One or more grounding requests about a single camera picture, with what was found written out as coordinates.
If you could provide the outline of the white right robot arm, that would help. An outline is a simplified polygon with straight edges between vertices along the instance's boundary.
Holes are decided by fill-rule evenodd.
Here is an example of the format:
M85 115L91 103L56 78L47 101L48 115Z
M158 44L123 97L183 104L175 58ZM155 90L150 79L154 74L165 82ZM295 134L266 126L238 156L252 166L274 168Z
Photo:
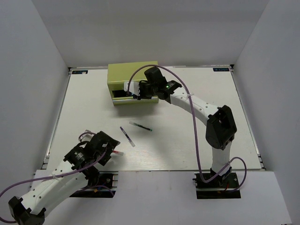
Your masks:
M126 87L135 98L150 99L157 96L172 105L191 113L193 120L196 160L200 164L200 153L196 120L206 127L205 139L212 148L212 165L210 168L212 183L217 187L224 186L232 171L230 149L237 127L230 107L209 104L192 95L181 79L167 81L161 73L161 67L146 66L145 80L127 84Z

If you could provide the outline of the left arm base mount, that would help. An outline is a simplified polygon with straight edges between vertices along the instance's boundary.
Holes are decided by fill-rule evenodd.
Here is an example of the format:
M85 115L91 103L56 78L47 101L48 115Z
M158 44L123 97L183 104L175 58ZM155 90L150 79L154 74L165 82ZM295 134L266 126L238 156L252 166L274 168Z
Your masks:
M71 198L113 198L118 185L118 172L98 172L94 180L74 192Z

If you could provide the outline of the green gel pen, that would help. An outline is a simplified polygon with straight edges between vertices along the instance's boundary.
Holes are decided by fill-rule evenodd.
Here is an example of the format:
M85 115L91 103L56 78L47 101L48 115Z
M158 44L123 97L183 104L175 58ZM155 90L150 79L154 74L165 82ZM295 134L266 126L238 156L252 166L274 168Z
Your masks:
M133 121L130 121L129 124L130 124L130 125L133 125L133 126L136 126L136 127L139 127L139 128L142 128L142 129L145 129L145 130L148 130L148 131L151 131L151 132L153 131L151 128L145 127L145 126L140 125L140 124L138 124L138 123L135 123L135 122L133 122Z

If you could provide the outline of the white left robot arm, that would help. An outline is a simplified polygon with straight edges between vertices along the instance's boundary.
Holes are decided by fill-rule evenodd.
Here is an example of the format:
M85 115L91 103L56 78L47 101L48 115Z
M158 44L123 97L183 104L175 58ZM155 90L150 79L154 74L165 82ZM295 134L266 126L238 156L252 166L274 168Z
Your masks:
M41 182L21 197L12 197L9 209L19 225L41 225L45 218L65 199L82 189L100 185L100 171L95 164L104 166L119 141L100 131L73 147Z

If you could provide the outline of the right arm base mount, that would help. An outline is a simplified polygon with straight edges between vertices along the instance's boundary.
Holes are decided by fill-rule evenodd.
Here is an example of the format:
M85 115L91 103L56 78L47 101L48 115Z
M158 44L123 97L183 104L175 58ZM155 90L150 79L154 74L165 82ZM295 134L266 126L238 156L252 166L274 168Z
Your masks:
M196 173L193 182L196 188L197 199L240 199L240 190L236 189L239 186L239 181L237 174L232 172L225 179L225 181L220 184L219 181L213 180L209 183L204 183L200 174Z

